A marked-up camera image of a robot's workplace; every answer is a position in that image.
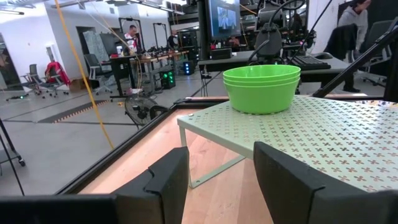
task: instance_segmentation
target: green bowl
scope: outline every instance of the green bowl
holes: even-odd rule
[[[271,85],[281,85],[290,83],[296,80],[300,80],[300,74],[292,78],[286,78],[283,80],[275,80],[275,81],[268,81],[268,82],[238,82],[238,81],[231,81],[224,78],[224,83],[229,85],[237,85],[237,86],[271,86]]]
[[[231,81],[266,82],[292,78],[300,74],[301,69],[292,65],[256,65],[230,69],[224,77]]]
[[[299,80],[273,86],[236,86],[224,83],[234,109],[251,114],[277,113],[289,108]]]

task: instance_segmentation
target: computer monitor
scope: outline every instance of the computer monitor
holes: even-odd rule
[[[206,11],[212,40],[241,35],[239,0],[207,0]]]
[[[108,55],[117,54],[115,36],[113,34],[99,34],[102,43],[104,44],[105,51]]]

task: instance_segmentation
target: computer tower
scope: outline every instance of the computer tower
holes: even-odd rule
[[[185,75],[192,75],[195,72],[195,66],[193,64],[193,61],[184,62],[183,70]]]
[[[169,70],[166,72],[161,72],[160,73],[160,84],[162,85],[163,89],[165,89],[165,90],[175,87],[174,71]]]

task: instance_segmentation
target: gray floor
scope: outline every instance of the gray floor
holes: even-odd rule
[[[212,73],[214,77],[207,85],[209,96],[226,96],[222,73]],[[176,77],[176,87],[164,90],[155,99],[158,104],[170,107],[177,99],[187,96],[200,96],[200,75]],[[311,94],[319,88],[319,83],[304,83],[302,94]],[[382,95],[384,89],[370,83],[356,81],[356,87],[369,95]],[[339,86],[334,92],[343,93]],[[29,96],[23,100],[6,98],[17,93],[0,94],[0,117],[3,119],[17,151],[26,161],[21,167],[14,161],[18,176],[26,194],[52,194],[98,161],[111,148],[100,128],[93,110],[72,116],[57,124],[36,123],[55,114],[70,110],[90,102],[87,92],[60,95],[59,98]],[[109,95],[95,96],[96,100],[107,100]],[[117,101],[98,107],[105,128],[113,144],[117,146],[137,128],[124,114],[124,107]],[[0,195],[20,195],[16,179],[9,163],[1,164]]]

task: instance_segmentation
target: gray sweatshirt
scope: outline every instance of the gray sweatshirt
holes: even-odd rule
[[[338,21],[338,26],[341,27],[351,24],[356,24],[358,26],[356,49],[359,50],[368,31],[368,11],[364,10],[358,14],[352,7],[348,6],[346,10],[344,10],[343,15],[341,15],[341,18]]]

